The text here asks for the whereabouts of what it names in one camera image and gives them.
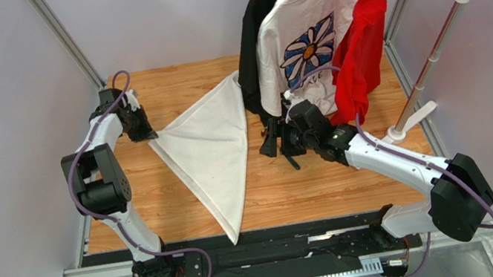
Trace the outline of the gold spoon green handle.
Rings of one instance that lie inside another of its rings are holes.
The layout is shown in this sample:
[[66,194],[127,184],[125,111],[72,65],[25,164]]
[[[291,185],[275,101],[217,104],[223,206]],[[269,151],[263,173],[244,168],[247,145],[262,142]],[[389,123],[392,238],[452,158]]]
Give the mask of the gold spoon green handle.
[[284,156],[285,159],[288,161],[289,164],[291,164],[291,166],[296,169],[296,170],[299,170],[300,169],[300,165],[297,164],[297,162],[293,159],[293,157],[286,157]]

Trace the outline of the white cloth napkin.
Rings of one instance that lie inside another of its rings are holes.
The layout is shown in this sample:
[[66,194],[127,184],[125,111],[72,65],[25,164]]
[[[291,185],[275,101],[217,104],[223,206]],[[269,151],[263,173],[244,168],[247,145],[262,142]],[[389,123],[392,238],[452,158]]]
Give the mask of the white cloth napkin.
[[247,184],[248,127],[237,71],[149,142],[237,244]]

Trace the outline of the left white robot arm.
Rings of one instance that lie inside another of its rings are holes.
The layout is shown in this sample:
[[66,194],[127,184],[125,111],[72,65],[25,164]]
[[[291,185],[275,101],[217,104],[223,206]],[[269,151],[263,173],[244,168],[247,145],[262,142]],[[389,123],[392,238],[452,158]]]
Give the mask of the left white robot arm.
[[70,196],[84,215],[102,221],[130,249],[133,277],[178,277],[164,242],[145,225],[131,203],[132,190],[114,148],[119,137],[133,142],[157,138],[137,92],[108,88],[89,117],[87,137],[75,153],[61,159]]

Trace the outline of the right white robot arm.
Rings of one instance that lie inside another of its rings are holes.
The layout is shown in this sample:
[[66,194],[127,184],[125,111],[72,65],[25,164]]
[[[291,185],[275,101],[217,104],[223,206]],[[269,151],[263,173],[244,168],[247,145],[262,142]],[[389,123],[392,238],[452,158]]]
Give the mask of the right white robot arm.
[[441,232],[467,242],[479,229],[493,229],[493,190],[466,154],[445,158],[411,151],[374,137],[359,123],[333,125],[304,100],[287,116],[267,121],[259,153],[292,162],[307,151],[328,162],[377,172],[424,195],[417,203],[380,209],[374,225],[393,238]]

